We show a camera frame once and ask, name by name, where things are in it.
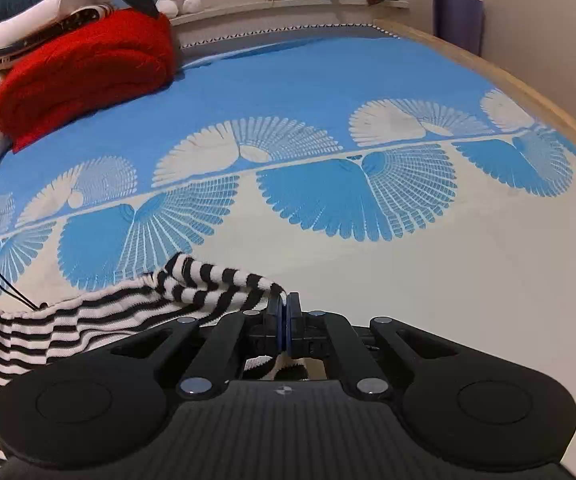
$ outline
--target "bed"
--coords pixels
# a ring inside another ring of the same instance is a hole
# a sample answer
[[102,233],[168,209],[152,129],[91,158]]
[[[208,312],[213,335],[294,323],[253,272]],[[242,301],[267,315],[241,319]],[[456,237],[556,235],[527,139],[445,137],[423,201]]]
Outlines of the bed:
[[[304,310],[392,316],[536,368],[576,400],[576,126],[402,30],[185,45],[168,88],[1,161],[0,272],[53,304],[183,251]],[[0,288],[0,310],[24,306]]]

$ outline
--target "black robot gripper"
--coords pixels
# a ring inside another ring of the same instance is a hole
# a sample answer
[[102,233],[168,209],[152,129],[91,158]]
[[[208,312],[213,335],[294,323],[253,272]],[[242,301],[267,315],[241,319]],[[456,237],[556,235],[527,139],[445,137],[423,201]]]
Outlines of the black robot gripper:
[[[282,352],[322,360],[327,380],[247,379],[247,359]],[[291,293],[16,378],[0,480],[261,479],[277,461],[302,479],[570,479],[575,429],[572,397],[540,372],[389,317],[302,313]]]

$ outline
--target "black and white trim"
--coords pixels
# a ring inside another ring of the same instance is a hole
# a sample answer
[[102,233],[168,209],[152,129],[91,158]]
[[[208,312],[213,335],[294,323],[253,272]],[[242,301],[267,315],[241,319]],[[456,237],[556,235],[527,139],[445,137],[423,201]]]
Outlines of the black and white trim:
[[[163,269],[38,312],[0,313],[0,389],[15,376],[186,316],[262,309],[276,283],[176,254]],[[0,450],[0,465],[5,456]]]

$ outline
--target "red blanket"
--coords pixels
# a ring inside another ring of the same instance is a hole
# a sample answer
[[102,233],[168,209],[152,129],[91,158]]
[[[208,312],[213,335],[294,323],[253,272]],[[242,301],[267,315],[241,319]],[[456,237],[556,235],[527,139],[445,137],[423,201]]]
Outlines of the red blanket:
[[0,130],[18,152],[81,115],[157,90],[174,72],[167,18],[120,10],[15,65],[0,86]]

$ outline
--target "striped garment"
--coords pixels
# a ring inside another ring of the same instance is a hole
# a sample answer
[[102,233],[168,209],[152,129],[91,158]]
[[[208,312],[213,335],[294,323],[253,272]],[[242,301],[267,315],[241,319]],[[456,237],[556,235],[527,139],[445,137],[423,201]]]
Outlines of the striped garment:
[[[263,309],[270,293],[282,294],[283,289],[258,274],[176,254],[163,269],[136,280],[38,312],[0,313],[0,389],[33,368],[177,317],[193,314],[209,324],[227,312]],[[255,365],[272,368],[269,361]],[[4,461],[0,450],[0,465]]]

